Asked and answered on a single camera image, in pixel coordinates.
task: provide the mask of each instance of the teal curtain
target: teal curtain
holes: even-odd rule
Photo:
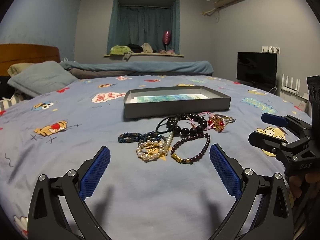
[[[153,50],[165,49],[162,37],[170,31],[171,41],[167,50],[180,53],[180,2],[176,0],[170,8],[127,7],[113,1],[107,53],[115,45],[130,43],[142,45],[147,42]]]
[[[118,37],[117,37],[118,15],[119,15],[119,1],[113,0],[110,26],[109,26],[107,54],[110,54],[110,50],[113,46],[119,45]]]
[[[172,27],[171,27],[171,42],[170,45],[174,48],[176,54],[180,54],[180,0],[175,0],[171,6],[172,12]]]

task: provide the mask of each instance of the window sill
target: window sill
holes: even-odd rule
[[[131,56],[170,56],[170,57],[184,57],[183,54],[162,54],[162,53],[132,53]],[[113,57],[122,55],[104,54],[103,57]]]

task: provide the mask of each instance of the pink balloon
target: pink balloon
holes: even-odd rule
[[[170,43],[171,40],[171,33],[169,31],[165,31],[162,37],[162,42],[165,45],[168,45]]]

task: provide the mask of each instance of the wall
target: wall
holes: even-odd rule
[[[320,23],[305,0],[245,0],[211,20],[215,76],[235,81],[237,52],[261,52],[261,46],[281,48],[278,87],[284,73],[301,79],[303,95],[306,78],[320,74]]]
[[[0,23],[0,43],[58,47],[61,59],[74,60],[80,0],[15,0]]]
[[[113,0],[81,0],[76,28],[75,58],[81,63],[120,62],[103,58],[107,50]],[[202,11],[205,0],[180,0],[180,57],[132,56],[130,61],[199,61],[210,60],[210,18]]]

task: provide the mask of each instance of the television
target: television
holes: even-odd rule
[[[277,54],[238,52],[237,80],[273,88],[276,75]]]

